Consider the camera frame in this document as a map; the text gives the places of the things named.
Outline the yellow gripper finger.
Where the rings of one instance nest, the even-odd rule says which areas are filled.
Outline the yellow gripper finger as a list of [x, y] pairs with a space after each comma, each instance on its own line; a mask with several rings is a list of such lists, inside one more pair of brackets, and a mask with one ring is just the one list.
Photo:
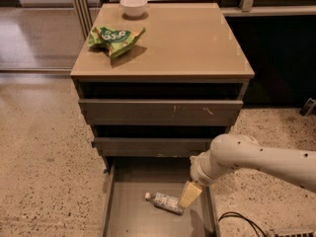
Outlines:
[[179, 198], [179, 207], [188, 208], [202, 193], [202, 187], [196, 182], [186, 182]]

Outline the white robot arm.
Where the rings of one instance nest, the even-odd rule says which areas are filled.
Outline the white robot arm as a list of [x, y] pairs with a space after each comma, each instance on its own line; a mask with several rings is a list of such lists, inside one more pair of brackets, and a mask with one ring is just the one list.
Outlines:
[[179, 199], [189, 207], [225, 174], [241, 168], [255, 169], [310, 192], [316, 192], [316, 152], [264, 147], [252, 136], [225, 133], [216, 136], [207, 151], [191, 157], [190, 174]]

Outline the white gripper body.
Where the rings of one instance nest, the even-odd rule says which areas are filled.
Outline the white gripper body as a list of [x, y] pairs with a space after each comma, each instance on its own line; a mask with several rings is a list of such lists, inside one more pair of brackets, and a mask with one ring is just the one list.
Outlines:
[[213, 169], [211, 154], [209, 151], [202, 152], [198, 156], [191, 156], [190, 175], [194, 182], [201, 186], [210, 186], [213, 182]]

